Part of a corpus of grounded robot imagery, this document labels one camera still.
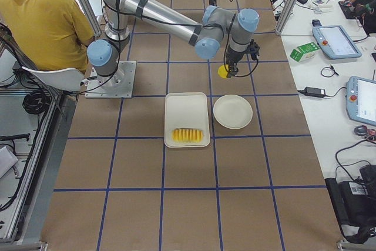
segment blue tablet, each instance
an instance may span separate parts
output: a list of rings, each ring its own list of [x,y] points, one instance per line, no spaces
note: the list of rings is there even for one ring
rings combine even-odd
[[[346,109],[350,119],[376,126],[376,81],[350,77]]]
[[[342,26],[314,26],[313,36],[330,59],[362,56],[362,53]]]

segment green box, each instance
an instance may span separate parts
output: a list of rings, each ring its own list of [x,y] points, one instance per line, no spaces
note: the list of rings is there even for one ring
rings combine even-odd
[[[301,62],[315,56],[320,48],[314,43],[310,42],[296,47],[290,54],[290,57],[297,62]]]

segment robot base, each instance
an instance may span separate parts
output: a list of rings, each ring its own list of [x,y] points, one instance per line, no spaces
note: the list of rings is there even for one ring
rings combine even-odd
[[[99,86],[99,82],[94,79],[89,81],[87,90],[94,89],[85,93],[87,99],[100,99],[100,98],[132,98],[133,83],[136,74],[136,61],[119,61],[119,67],[125,73],[125,77],[115,88],[103,89]],[[90,76],[96,76],[96,71],[92,69]]]

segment tablet screen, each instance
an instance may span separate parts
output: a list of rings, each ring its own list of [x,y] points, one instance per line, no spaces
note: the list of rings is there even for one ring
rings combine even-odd
[[[358,79],[358,117],[376,122],[376,83]]]
[[[334,55],[348,55],[357,53],[339,27],[334,26],[330,28],[320,28],[320,31],[328,41],[328,45],[330,46]]]

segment person in yellow shirt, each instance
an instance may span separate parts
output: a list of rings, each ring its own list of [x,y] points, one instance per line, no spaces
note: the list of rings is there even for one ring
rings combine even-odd
[[[94,32],[75,0],[0,0],[0,14],[41,71],[86,71]]]

